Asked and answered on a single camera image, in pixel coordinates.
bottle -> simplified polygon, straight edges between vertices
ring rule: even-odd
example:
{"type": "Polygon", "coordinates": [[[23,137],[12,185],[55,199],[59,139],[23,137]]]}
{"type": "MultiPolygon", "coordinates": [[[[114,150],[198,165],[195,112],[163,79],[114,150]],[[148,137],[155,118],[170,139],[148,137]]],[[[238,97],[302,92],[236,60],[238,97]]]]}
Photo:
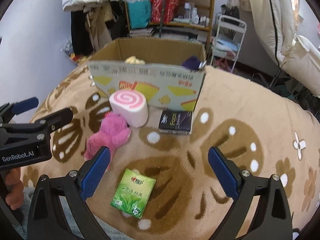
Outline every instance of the bottle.
{"type": "Polygon", "coordinates": [[[191,6],[190,6],[190,3],[188,2],[184,4],[184,18],[185,19],[191,18],[191,6]]]}
{"type": "Polygon", "coordinates": [[[207,21],[207,17],[204,16],[204,17],[203,17],[203,22],[202,22],[202,25],[203,25],[203,26],[205,26],[206,21],[207,21]]]}
{"type": "Polygon", "coordinates": [[[194,7],[192,9],[192,13],[191,13],[191,19],[192,19],[192,23],[196,23],[196,17],[198,15],[198,10],[196,7],[194,7]]]}
{"type": "Polygon", "coordinates": [[[197,15],[195,19],[195,24],[199,24],[199,20],[200,20],[199,15],[197,15]]]}

finger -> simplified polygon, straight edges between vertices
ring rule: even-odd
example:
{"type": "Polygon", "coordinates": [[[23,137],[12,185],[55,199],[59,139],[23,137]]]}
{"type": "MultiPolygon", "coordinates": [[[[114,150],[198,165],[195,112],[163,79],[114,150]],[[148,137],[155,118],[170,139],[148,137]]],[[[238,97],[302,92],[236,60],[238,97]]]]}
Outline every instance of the finger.
{"type": "Polygon", "coordinates": [[[23,200],[24,200],[24,196],[22,195],[22,198],[19,199],[15,204],[10,205],[12,210],[16,210],[18,208],[21,208],[22,204],[23,204],[23,200]]]}
{"type": "Polygon", "coordinates": [[[18,202],[22,197],[23,197],[23,183],[22,181],[20,181],[18,184],[13,186],[11,193],[9,193],[6,196],[5,201],[10,206],[18,202]]]}
{"type": "Polygon", "coordinates": [[[20,175],[21,175],[20,168],[12,169],[5,177],[5,184],[9,186],[18,184],[20,181],[20,175]]]}

teal bag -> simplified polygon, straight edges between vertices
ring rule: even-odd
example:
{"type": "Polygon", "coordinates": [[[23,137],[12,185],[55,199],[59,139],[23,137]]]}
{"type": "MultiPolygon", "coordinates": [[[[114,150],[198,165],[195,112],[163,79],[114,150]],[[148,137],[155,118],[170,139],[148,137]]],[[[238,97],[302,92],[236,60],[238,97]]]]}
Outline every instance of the teal bag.
{"type": "Polygon", "coordinates": [[[151,19],[150,0],[141,0],[128,4],[131,29],[142,29],[148,26],[151,19]]]}

pink plush toy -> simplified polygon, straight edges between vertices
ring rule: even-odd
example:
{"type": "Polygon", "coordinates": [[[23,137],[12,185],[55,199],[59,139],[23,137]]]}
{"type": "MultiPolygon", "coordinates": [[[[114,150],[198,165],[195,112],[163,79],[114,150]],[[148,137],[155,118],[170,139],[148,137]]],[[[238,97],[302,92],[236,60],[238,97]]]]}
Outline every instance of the pink plush toy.
{"type": "Polygon", "coordinates": [[[84,158],[91,160],[100,147],[106,146],[110,149],[112,160],[115,150],[128,141],[130,133],[131,130],[122,116],[113,112],[107,113],[101,122],[99,132],[89,137],[84,158]]]}

pink spiral pattern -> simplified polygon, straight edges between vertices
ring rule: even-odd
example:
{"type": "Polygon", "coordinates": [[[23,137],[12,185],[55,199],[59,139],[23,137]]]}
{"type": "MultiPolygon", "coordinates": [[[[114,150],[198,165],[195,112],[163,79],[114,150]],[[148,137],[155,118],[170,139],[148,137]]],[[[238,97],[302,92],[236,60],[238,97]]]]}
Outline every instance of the pink spiral pattern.
{"type": "Polygon", "coordinates": [[[115,92],[114,101],[129,108],[137,108],[143,103],[143,96],[134,90],[118,90],[115,92]]]}

